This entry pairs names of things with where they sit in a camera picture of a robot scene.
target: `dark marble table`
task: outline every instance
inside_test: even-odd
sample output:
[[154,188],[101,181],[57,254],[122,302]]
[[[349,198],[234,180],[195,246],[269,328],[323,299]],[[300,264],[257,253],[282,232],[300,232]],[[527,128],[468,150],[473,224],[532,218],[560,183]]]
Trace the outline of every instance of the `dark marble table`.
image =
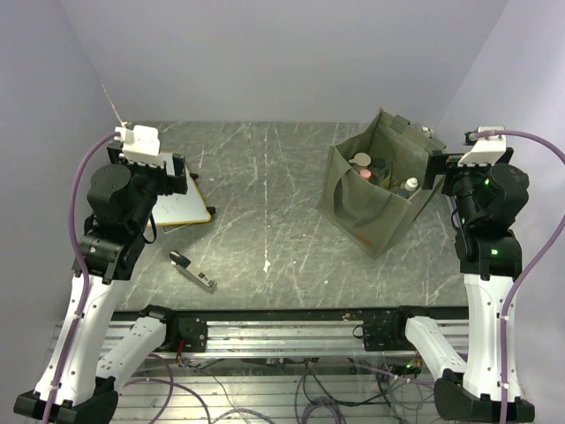
[[[428,204],[406,240],[378,260],[365,256],[315,205],[328,146],[365,128],[342,123],[144,123],[163,150],[186,155],[210,223],[159,231],[139,258],[118,309],[152,303],[180,309],[462,305],[448,200]],[[169,251],[218,283],[208,293],[172,268]]]

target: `green fabric bag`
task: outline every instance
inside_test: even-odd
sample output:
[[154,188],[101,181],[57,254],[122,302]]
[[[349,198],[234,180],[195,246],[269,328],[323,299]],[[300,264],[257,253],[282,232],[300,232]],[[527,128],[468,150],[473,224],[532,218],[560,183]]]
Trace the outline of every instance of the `green fabric bag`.
[[359,152],[372,158],[384,157],[392,163],[391,186],[415,177],[421,185],[428,156],[445,145],[410,126],[403,117],[379,110],[362,133],[331,146],[322,196],[316,207],[329,222],[373,258],[396,245],[435,192],[443,177],[437,177],[433,190],[420,188],[407,200],[355,172],[349,160]]

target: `clipboard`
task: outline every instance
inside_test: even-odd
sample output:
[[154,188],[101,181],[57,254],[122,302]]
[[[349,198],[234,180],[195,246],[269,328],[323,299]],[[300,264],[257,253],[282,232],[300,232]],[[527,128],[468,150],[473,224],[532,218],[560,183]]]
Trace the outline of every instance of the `clipboard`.
[[[172,153],[163,153],[162,158],[167,163],[167,173],[173,168]],[[186,182],[188,190],[186,194],[174,193],[171,196],[160,196],[153,206],[153,218],[155,225],[186,225],[188,223],[207,223],[212,216],[206,208],[196,184],[190,177],[188,166],[186,169]]]

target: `light purple wall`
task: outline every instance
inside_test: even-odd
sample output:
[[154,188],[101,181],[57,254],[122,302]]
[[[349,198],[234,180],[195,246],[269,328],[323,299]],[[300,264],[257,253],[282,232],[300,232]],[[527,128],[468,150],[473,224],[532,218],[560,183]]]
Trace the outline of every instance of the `light purple wall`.
[[[72,175],[117,120],[56,0],[0,2],[0,422],[34,388],[69,300]],[[107,161],[103,155],[95,163]],[[79,192],[79,228],[87,213]]]
[[61,0],[123,119],[437,122],[508,0]]
[[[463,132],[505,125],[565,150],[565,2],[511,0],[438,125],[460,150]],[[565,167],[548,150],[510,139],[512,163],[530,175],[530,201],[514,225],[524,264],[565,211]],[[563,422],[565,398],[565,237],[531,272],[516,304],[517,358],[538,424]]]

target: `small tool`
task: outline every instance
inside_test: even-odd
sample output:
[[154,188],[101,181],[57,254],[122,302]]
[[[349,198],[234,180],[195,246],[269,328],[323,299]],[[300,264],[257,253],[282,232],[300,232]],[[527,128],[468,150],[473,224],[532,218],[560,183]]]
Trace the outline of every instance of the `small tool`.
[[213,291],[216,283],[213,279],[204,274],[200,268],[192,263],[186,256],[180,254],[177,250],[173,250],[170,254],[170,263],[175,267],[183,276],[200,284],[208,291]]

